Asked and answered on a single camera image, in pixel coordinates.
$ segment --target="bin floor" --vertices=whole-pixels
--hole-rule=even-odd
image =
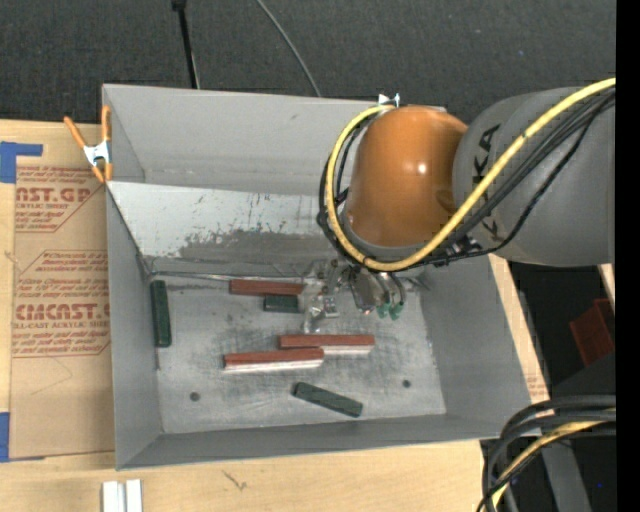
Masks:
[[[231,352],[276,350],[279,334],[302,332],[304,316],[267,313],[263,299],[228,293],[225,281],[166,278],[173,343],[158,348],[158,389],[168,434],[444,414],[419,290],[397,321],[360,313],[350,290],[323,333],[373,334],[368,355],[325,355],[319,368],[223,372]],[[291,396],[304,381],[362,402],[357,419]]]

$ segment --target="blue tape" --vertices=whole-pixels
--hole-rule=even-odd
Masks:
[[[0,142],[0,183],[16,182],[18,156],[42,156],[42,144]]]
[[[9,460],[9,413],[0,412],[0,462]]]

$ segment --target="wooden table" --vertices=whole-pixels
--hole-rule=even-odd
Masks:
[[[97,141],[97,126],[81,127]],[[0,140],[30,142],[46,151],[70,137],[62,123],[0,121]],[[13,278],[10,184],[0,184],[0,289]],[[506,261],[492,257],[507,320],[532,400],[547,397],[531,336]],[[0,303],[0,412],[9,406],[10,295]],[[359,452],[219,462],[116,472],[113,453],[48,457],[0,465],[0,510],[100,510],[104,481],[140,478],[144,510],[161,511],[443,511],[470,512],[481,497],[483,457],[477,441]]]

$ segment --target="red object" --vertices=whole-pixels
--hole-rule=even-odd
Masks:
[[[225,370],[261,370],[319,366],[324,358],[321,348],[271,350],[224,355]]]
[[[374,337],[368,334],[283,334],[278,340],[280,348],[371,348],[375,345]]]
[[[609,299],[594,300],[569,327],[585,366],[615,350],[615,314]]]
[[[304,285],[282,281],[262,281],[257,279],[232,279],[229,293],[233,295],[300,295]]]

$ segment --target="green connector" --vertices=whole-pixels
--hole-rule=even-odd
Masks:
[[[169,297],[164,281],[153,281],[151,290],[151,315],[153,317],[153,335],[156,347],[171,345],[171,324],[169,322]]]
[[[402,313],[403,309],[404,309],[404,303],[402,302],[398,302],[395,306],[393,306],[389,310],[389,315],[391,316],[391,320],[397,320],[398,318],[400,318],[400,313]]]
[[[386,318],[386,316],[389,314],[389,303],[385,302],[384,304],[378,306],[376,309],[380,318]]]

